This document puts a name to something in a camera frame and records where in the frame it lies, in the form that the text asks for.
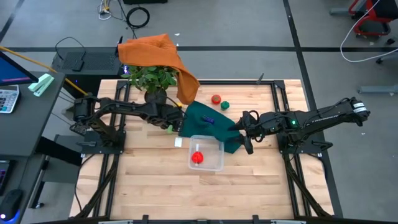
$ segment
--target gray floor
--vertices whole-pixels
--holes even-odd
[[[16,0],[0,1],[0,27]],[[66,36],[77,38],[89,47],[114,46],[121,35],[131,37],[126,25],[116,19],[100,21],[96,13],[99,0],[29,0],[24,1],[7,35],[0,43],[6,47],[54,47]],[[347,6],[343,0],[289,0],[297,34],[302,47],[339,47],[354,21],[349,17],[330,16],[330,7]],[[293,47],[283,2],[280,0],[169,0],[167,4],[143,5],[151,13],[148,26],[136,31],[137,36],[168,33],[179,46],[274,46]],[[111,1],[111,11],[120,17],[120,9]],[[134,20],[142,21],[137,13]],[[397,21],[391,24],[398,32]],[[378,42],[356,39],[350,35],[347,47],[380,47],[389,37]],[[66,41],[61,46],[78,46]],[[22,53],[50,65],[53,52]],[[353,59],[377,53],[350,53]],[[195,51],[180,52],[186,67],[198,78],[264,78],[301,79],[295,52]],[[28,70],[44,71],[36,65],[12,56]],[[325,131],[341,207],[346,218],[398,221],[396,127],[397,96],[359,95],[361,85],[398,83],[398,64],[374,60],[348,63],[340,53],[305,52],[305,63],[318,107],[335,103],[342,97],[356,96],[371,110],[362,128],[342,124]],[[69,106],[58,99],[54,114]],[[52,115],[44,136],[71,134],[68,125]],[[73,184],[48,184],[40,199],[46,208],[28,210],[24,223],[60,220],[69,214]]]

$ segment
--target calculator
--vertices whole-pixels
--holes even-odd
[[[12,113],[18,96],[18,85],[0,86],[0,113]]]

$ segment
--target computer monitor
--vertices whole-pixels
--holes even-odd
[[[35,83],[39,79],[0,52],[0,86]]]

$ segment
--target green leaves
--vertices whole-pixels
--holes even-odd
[[[166,90],[170,85],[176,85],[175,76],[177,71],[167,66],[141,67],[128,65],[130,74],[121,75],[128,78],[130,83],[137,89],[145,89],[153,93],[156,89]]]
[[[155,67],[155,66],[153,66],[153,67],[148,67],[148,71],[153,72],[154,70],[156,70],[156,67]]]
[[[145,78],[147,78],[147,79],[156,79],[157,80],[157,76],[154,75],[154,74],[147,74],[147,75],[145,75]]]

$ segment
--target keyboard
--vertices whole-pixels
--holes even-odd
[[[14,161],[0,160],[0,196],[4,193],[13,165]]]

